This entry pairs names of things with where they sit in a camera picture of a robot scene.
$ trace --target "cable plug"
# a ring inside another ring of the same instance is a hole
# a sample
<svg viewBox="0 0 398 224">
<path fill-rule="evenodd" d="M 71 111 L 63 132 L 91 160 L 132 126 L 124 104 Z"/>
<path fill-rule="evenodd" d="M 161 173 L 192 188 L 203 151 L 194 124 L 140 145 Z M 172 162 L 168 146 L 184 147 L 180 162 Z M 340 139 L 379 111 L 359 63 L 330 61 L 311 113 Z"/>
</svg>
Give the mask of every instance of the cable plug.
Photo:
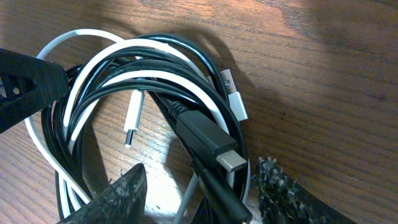
<svg viewBox="0 0 398 224">
<path fill-rule="evenodd" d="M 142 106 L 144 104 L 145 94 L 143 91 L 134 90 L 131 93 L 129 109 L 127 111 L 126 122 L 124 123 L 124 131 L 127 132 L 126 148 L 131 147 L 134 132 L 138 131 L 139 120 L 141 118 Z"/>
<path fill-rule="evenodd" d="M 223 77 L 224 84 L 226 87 L 226 91 L 228 93 L 229 99 L 229 107 L 234 113 L 236 119 L 238 121 L 244 121 L 245 119 L 249 119 L 248 114 L 246 113 L 246 109 L 243 104 L 241 94 L 236 90 L 235 82 L 232 79 L 232 74 L 229 69 L 223 70 L 220 72 Z M 213 80 L 211 77 L 207 77 L 209 84 L 214 87 Z"/>
<path fill-rule="evenodd" d="M 228 172 L 233 172 L 247 165 L 235 151 L 238 142 L 212 120 L 197 110 L 175 108 L 180 111 L 172 113 L 177 120 L 177 134 L 208 167 L 221 164 Z"/>
</svg>

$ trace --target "table surface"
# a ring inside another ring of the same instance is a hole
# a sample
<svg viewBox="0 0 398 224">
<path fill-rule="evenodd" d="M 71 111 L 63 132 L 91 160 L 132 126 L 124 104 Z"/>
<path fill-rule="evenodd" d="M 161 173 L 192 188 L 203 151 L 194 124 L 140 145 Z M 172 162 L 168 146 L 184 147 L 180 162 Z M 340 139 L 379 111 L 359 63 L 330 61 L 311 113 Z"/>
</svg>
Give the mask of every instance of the table surface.
<svg viewBox="0 0 398 224">
<path fill-rule="evenodd" d="M 246 105 L 252 169 L 277 159 L 319 199 L 359 223 L 398 220 L 398 4 L 388 0 L 0 2 L 0 47 L 37 55 L 54 37 L 96 28 L 124 38 L 182 35 L 230 68 Z M 109 45 L 81 37 L 48 57 L 65 68 Z M 124 147 L 129 92 L 107 97 L 86 130 L 85 177 L 100 192 L 143 162 L 146 223 L 173 219 L 189 158 L 146 98 L 134 147 Z M 40 128 L 40 116 L 34 115 Z M 0 135 L 0 222 L 55 223 L 54 171 L 23 123 Z M 185 221 L 195 211 L 197 194 Z M 259 223 L 256 191 L 249 208 Z"/>
</svg>

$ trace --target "black connector housing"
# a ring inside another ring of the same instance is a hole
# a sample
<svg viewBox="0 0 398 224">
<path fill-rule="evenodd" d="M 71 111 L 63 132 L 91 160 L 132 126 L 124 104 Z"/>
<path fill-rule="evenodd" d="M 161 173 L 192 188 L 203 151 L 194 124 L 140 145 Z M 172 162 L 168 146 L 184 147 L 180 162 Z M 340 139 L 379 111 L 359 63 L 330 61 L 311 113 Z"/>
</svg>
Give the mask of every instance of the black connector housing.
<svg viewBox="0 0 398 224">
<path fill-rule="evenodd" d="M 176 131 L 209 167 L 218 165 L 217 156 L 239 147 L 235 139 L 200 111 L 180 113 Z"/>
</svg>

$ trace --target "usb-a connector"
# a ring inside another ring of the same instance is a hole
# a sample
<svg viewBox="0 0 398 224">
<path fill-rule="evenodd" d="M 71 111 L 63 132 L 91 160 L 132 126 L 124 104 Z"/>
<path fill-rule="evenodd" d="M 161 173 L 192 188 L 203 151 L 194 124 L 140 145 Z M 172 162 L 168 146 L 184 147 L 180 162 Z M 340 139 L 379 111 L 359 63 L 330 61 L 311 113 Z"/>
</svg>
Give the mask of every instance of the usb-a connector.
<svg viewBox="0 0 398 224">
<path fill-rule="evenodd" d="M 243 100 L 241 94 L 236 90 L 235 82 L 232 79 L 232 74 L 229 69 L 223 70 L 220 72 L 223 77 L 224 84 L 226 87 L 226 91 L 228 93 L 229 99 L 229 107 L 234 113 L 236 119 L 238 121 L 243 121 L 248 119 L 248 114 L 246 113 L 246 109 L 244 108 Z M 207 77 L 209 84 L 214 87 L 213 80 L 211 77 Z"/>
</svg>

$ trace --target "white usb-a connector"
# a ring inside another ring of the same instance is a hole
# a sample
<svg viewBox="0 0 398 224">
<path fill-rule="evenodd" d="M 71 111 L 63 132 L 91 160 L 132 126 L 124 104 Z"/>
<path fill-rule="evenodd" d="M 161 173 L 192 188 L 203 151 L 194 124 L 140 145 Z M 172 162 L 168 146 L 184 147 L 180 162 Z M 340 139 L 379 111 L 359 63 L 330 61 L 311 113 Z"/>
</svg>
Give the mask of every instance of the white usb-a connector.
<svg viewBox="0 0 398 224">
<path fill-rule="evenodd" d="M 134 90 L 131 93 L 129 109 L 127 111 L 126 122 L 124 123 L 124 131 L 127 132 L 126 148 L 131 147 L 132 136 L 138 131 L 139 120 L 141 118 L 142 106 L 144 104 L 145 94 L 143 91 Z"/>
<path fill-rule="evenodd" d="M 232 112 L 234 113 L 236 119 L 238 121 L 243 121 L 248 119 L 248 114 L 246 113 L 246 109 L 243 104 L 243 100 L 241 94 L 236 91 L 234 80 L 232 79 L 232 74 L 229 69 L 223 70 L 220 72 L 221 76 L 223 77 L 224 84 L 226 87 L 226 91 L 228 93 L 229 99 L 229 107 L 231 108 Z M 209 84 L 214 87 L 213 80 L 211 77 L 207 77 Z"/>
</svg>

